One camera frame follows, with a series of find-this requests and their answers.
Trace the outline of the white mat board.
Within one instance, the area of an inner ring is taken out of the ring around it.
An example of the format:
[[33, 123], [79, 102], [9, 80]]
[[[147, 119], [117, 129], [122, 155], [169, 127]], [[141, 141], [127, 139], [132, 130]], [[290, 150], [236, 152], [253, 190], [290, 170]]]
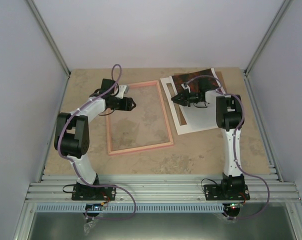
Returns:
[[172, 101], [177, 94], [173, 78], [171, 76], [160, 80], [168, 100], [169, 108], [178, 135], [216, 129], [216, 97], [217, 93], [208, 91], [206, 93], [207, 107], [198, 108], [193, 104], [181, 106]]

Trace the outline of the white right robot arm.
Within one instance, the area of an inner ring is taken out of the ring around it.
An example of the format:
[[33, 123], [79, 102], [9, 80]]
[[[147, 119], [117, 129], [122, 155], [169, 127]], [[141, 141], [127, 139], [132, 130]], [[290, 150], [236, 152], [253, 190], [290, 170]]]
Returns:
[[224, 180], [243, 181], [240, 157], [240, 136], [244, 124], [244, 107], [239, 95], [220, 90], [191, 92], [185, 89], [171, 98], [186, 113], [186, 130], [178, 134], [219, 128], [224, 140]]

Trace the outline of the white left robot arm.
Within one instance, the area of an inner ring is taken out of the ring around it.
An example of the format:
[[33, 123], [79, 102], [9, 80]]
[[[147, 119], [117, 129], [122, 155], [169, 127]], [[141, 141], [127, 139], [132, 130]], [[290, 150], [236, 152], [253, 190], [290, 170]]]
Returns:
[[136, 106], [131, 97], [90, 97], [76, 110], [58, 114], [54, 148], [61, 158], [70, 162], [77, 176], [77, 183], [85, 185], [83, 194], [88, 199], [94, 200], [101, 193], [98, 175], [87, 154], [90, 146], [89, 123], [107, 109], [129, 112]]

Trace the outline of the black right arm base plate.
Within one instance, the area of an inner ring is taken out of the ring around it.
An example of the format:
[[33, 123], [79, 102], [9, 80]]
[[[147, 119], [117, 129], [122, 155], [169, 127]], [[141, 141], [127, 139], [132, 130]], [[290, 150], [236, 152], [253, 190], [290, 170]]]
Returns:
[[205, 184], [203, 191], [207, 201], [247, 201], [251, 199], [247, 185]]

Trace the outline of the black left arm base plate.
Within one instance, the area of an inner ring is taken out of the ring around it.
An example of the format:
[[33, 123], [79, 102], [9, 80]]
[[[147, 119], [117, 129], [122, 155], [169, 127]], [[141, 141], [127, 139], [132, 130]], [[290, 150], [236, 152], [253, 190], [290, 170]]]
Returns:
[[113, 201], [116, 197], [115, 187], [90, 187], [76, 183], [73, 187], [71, 199], [73, 201]]

